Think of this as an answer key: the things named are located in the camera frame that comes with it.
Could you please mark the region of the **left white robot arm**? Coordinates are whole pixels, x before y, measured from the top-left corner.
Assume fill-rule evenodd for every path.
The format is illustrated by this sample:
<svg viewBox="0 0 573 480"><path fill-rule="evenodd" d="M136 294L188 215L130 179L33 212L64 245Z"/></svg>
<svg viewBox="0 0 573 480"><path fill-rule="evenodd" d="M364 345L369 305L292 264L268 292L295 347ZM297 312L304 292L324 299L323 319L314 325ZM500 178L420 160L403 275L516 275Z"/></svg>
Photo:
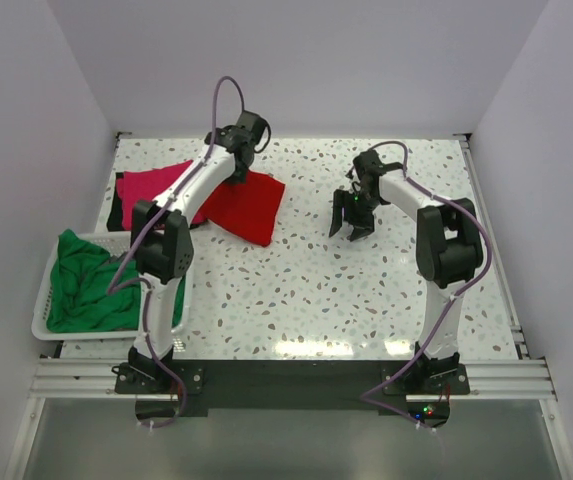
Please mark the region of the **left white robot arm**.
<svg viewBox="0 0 573 480"><path fill-rule="evenodd" d="M244 110L235 124L207 134L199 156L170 187L152 201L135 204L131 249L142 303L128 363L151 392L166 390L173 380L173 315L179 285L194 257L191 222L220 184L246 179L256 147L270 132L267 120Z"/></svg>

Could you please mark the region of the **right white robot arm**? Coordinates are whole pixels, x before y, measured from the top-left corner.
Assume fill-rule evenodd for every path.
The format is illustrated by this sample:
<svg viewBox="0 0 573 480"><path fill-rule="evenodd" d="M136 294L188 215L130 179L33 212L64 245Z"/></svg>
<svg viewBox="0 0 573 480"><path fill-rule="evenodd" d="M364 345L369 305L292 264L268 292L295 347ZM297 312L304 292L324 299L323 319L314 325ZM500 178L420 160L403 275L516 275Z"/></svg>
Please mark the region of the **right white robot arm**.
<svg viewBox="0 0 573 480"><path fill-rule="evenodd" d="M393 205L415 222L415 260L426 282L424 325L415 353L395 376L411 377L435 392L459 366L458 329L466 291L488 271L485 231L468 198L451 200L419 185L407 172L408 158L384 163L370 148L353 159L348 190L333 193L329 235L349 225L351 242L375 232L375 209Z"/></svg>

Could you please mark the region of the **red t shirt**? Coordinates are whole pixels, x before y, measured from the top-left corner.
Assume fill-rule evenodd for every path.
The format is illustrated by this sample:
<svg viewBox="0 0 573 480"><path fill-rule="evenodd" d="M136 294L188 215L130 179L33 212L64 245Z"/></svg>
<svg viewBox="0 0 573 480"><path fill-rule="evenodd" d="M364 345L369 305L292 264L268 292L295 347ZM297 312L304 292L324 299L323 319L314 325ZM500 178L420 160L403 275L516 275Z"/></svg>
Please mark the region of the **red t shirt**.
<svg viewBox="0 0 573 480"><path fill-rule="evenodd" d="M285 184L270 175L249 172L244 183L223 182L198 213L225 231L257 246L272 241Z"/></svg>

